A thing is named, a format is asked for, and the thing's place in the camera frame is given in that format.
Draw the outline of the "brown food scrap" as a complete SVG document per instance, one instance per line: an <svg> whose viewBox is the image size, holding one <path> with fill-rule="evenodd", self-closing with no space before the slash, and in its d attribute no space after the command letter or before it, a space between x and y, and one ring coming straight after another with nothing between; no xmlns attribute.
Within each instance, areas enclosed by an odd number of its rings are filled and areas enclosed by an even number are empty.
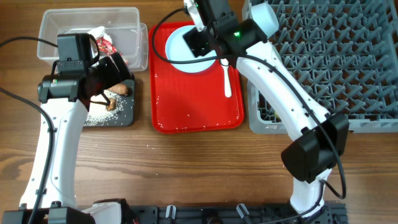
<svg viewBox="0 0 398 224"><path fill-rule="evenodd" d="M109 99L109 105L106 106L107 111L114 111L117 107L117 101L114 98Z"/></svg>

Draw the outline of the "white tissue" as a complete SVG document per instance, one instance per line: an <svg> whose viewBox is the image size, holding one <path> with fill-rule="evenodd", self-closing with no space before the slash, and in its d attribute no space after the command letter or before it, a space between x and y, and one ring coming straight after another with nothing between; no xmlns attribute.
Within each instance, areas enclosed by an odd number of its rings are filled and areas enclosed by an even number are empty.
<svg viewBox="0 0 398 224"><path fill-rule="evenodd" d="M89 35L92 35L95 39L99 39L105 36L105 27L99 26L97 28L91 29L88 31Z"/></svg>

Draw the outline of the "red snack wrapper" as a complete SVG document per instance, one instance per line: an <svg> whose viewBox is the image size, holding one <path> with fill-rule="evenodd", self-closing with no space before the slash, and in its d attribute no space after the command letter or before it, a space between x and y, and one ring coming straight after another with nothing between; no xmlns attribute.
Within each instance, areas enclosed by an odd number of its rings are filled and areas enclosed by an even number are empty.
<svg viewBox="0 0 398 224"><path fill-rule="evenodd" d="M98 44L99 51L106 54L107 56L111 56L112 54L115 53L119 53L122 56L122 54L118 51L118 49L110 41L106 40L104 37L100 37L99 39L97 39L96 43ZM127 59L125 59L123 56L122 59L125 64L128 64Z"/></svg>

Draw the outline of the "orange carrot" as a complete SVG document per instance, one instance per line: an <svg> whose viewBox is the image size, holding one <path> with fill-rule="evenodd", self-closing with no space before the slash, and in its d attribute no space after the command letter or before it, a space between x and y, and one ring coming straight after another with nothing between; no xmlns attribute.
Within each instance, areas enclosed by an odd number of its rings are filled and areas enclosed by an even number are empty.
<svg viewBox="0 0 398 224"><path fill-rule="evenodd" d="M120 83L115 86L112 86L111 88L108 88L108 91L118 95L128 95L129 87L125 84Z"/></svg>

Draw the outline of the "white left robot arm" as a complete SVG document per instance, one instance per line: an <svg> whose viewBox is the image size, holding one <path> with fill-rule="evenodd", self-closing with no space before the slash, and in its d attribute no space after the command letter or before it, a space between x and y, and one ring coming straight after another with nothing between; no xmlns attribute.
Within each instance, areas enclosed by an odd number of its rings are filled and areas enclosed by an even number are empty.
<svg viewBox="0 0 398 224"><path fill-rule="evenodd" d="M6 211L3 223L124 223L124 199L102 200L77 210L75 166L80 135L91 97L131 77L119 53L101 60L67 55L56 75L38 86L41 127L30 181L19 209Z"/></svg>

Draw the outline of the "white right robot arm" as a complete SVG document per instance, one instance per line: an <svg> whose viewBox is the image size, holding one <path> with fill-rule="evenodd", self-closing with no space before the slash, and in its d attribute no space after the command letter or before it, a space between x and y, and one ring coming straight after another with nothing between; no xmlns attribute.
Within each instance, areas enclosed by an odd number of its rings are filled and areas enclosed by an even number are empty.
<svg viewBox="0 0 398 224"><path fill-rule="evenodd" d="M268 40L278 28L277 19L210 21L192 27L182 39L189 54L200 62L211 52L227 59L279 114L292 140L281 154L294 178L290 206L308 218L324 206L324 189L330 186L327 179L334 167L339 169L342 183L337 197L346 197L340 157L345 151L349 122L341 114L330 114L285 68Z"/></svg>

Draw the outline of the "light blue bowl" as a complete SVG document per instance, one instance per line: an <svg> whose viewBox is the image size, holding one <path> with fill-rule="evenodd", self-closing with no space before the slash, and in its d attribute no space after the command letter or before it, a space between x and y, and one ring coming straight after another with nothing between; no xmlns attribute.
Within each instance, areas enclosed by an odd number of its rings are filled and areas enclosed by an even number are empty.
<svg viewBox="0 0 398 224"><path fill-rule="evenodd" d="M268 39L279 30L277 16L271 6L266 2L252 6L251 17Z"/></svg>

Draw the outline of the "light blue plate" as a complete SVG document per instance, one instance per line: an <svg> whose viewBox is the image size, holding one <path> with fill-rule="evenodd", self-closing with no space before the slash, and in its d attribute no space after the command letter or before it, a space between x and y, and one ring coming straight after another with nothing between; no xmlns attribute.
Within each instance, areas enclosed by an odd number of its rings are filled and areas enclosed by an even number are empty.
<svg viewBox="0 0 398 224"><path fill-rule="evenodd" d="M173 61L188 61L198 60L203 58L215 57L216 52L211 50L205 56L195 57L192 51L189 49L186 41L183 39L183 35L188 31L195 29L194 25L183 26L173 31L165 44L165 53L168 60ZM214 64L215 60L208 60L200 63L189 63L189 64L175 64L172 65L181 72L185 73L198 73L210 68Z"/></svg>

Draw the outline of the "yellow plastic cup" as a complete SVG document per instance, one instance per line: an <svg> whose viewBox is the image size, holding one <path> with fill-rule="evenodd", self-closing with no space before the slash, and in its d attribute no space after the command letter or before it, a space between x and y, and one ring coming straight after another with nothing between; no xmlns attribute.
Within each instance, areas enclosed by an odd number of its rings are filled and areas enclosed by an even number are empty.
<svg viewBox="0 0 398 224"><path fill-rule="evenodd" d="M279 115L277 114L276 111L274 112L274 117L275 117L277 122L281 121L281 119L280 119L280 117L279 117Z"/></svg>

